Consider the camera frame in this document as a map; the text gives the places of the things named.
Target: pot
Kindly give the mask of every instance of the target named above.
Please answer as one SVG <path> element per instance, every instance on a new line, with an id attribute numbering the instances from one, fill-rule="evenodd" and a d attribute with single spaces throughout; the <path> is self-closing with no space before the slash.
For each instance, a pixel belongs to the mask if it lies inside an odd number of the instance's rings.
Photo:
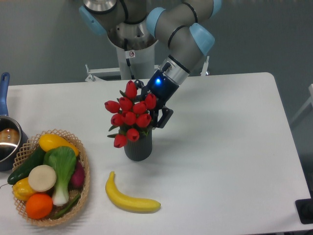
<path id="1" fill-rule="evenodd" d="M 13 168 L 16 154 L 24 143 L 27 135 L 17 121 L 8 116 L 6 97 L 8 93 L 10 74 L 5 72 L 0 81 L 0 171 Z"/>

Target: yellow pepper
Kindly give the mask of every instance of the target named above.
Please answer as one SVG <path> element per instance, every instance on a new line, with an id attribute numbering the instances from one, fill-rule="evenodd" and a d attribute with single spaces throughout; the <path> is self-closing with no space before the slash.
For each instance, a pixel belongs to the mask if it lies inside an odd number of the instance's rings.
<path id="1" fill-rule="evenodd" d="M 14 196 L 21 201 L 27 201 L 31 195 L 36 193 L 36 191 L 29 186 L 28 177 L 17 181 L 12 189 Z"/>
<path id="2" fill-rule="evenodd" d="M 79 149 L 68 142 L 66 139 L 61 136 L 55 134 L 44 134 L 39 138 L 39 146 L 43 149 L 43 151 L 48 152 L 53 148 L 57 148 L 60 146 L 71 147 L 74 150 L 75 156 L 77 157 L 79 154 Z"/>

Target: bok choy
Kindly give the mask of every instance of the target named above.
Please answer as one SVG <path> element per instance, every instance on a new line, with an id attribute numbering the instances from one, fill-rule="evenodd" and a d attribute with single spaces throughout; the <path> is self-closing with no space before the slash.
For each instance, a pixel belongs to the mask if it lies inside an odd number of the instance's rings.
<path id="1" fill-rule="evenodd" d="M 55 170 L 57 181 L 52 195 L 53 204 L 62 206 L 68 202 L 68 183 L 74 173 L 76 156 L 72 148 L 60 146 L 45 154 L 44 164 Z"/>

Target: flower vase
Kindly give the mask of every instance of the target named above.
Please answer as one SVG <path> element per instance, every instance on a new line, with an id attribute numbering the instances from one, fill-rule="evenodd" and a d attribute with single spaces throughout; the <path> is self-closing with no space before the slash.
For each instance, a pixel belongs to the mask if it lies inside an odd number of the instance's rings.
<path id="1" fill-rule="evenodd" d="M 148 135 L 140 134 L 137 141 L 127 140 L 124 146 L 126 156 L 133 161 L 142 161 L 150 156 L 152 152 L 152 131 Z"/>

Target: yellow banana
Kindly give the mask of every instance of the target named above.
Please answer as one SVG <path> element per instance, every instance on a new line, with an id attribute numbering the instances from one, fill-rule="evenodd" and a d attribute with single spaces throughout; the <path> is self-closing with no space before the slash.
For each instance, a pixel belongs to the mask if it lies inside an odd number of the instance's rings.
<path id="1" fill-rule="evenodd" d="M 152 199 L 135 198 L 122 194 L 114 182 L 114 171 L 111 171 L 106 183 L 106 192 L 109 199 L 117 207 L 132 212 L 155 212 L 161 207 L 161 203 Z"/>

